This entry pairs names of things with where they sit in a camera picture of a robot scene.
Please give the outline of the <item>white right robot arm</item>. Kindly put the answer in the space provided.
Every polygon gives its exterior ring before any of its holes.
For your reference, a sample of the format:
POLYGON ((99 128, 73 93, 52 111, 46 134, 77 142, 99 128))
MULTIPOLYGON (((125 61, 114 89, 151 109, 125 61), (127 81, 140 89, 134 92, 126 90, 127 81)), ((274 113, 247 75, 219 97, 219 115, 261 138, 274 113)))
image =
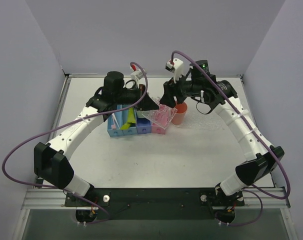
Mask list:
POLYGON ((210 73, 207 60, 198 60, 196 64, 191 64, 187 74, 183 74, 182 60, 174 58, 166 63, 165 68, 173 73, 173 77, 163 84, 160 103, 174 108, 191 98, 209 106, 210 111, 225 122, 245 157, 245 162, 236 166, 234 173, 216 186, 217 195, 232 196, 271 173, 285 152, 261 134, 229 81, 218 81, 210 73))

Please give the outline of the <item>orange plastic cup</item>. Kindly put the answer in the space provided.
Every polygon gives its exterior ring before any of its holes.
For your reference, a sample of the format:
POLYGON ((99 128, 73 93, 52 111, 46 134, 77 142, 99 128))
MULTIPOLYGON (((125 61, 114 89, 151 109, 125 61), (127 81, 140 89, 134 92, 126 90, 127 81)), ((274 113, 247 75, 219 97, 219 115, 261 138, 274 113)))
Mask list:
POLYGON ((171 123, 173 125, 181 125, 184 121, 186 112, 188 110, 188 106, 185 102, 183 103, 177 103, 174 107, 177 111, 176 114, 174 115, 174 117, 171 120, 171 123))

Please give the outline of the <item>clear plastic toothbrush case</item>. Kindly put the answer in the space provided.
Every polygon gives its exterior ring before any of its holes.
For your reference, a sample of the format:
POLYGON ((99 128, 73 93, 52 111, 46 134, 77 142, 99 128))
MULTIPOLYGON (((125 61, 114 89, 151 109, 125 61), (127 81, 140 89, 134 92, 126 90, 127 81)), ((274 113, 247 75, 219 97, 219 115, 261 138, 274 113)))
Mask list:
POLYGON ((158 105, 159 109, 142 111, 142 115, 153 124, 166 130, 178 110, 175 107, 171 108, 167 105, 160 104, 160 97, 152 97, 151 99, 158 105))

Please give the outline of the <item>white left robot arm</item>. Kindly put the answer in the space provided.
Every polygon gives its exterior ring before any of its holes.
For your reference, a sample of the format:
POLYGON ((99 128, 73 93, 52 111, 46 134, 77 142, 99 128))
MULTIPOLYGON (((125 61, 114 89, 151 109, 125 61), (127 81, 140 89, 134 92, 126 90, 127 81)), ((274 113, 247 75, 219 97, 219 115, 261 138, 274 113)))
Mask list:
POLYGON ((70 165, 70 158, 77 147, 99 125, 118 109, 119 105, 133 105, 139 111, 157 110, 159 106, 145 93, 144 84, 125 86, 124 75, 110 71, 103 80, 103 86, 88 100, 76 118, 76 123, 65 129, 48 143, 34 147, 34 173, 61 190, 76 194, 76 200, 83 206, 94 201, 94 188, 77 176, 70 165))

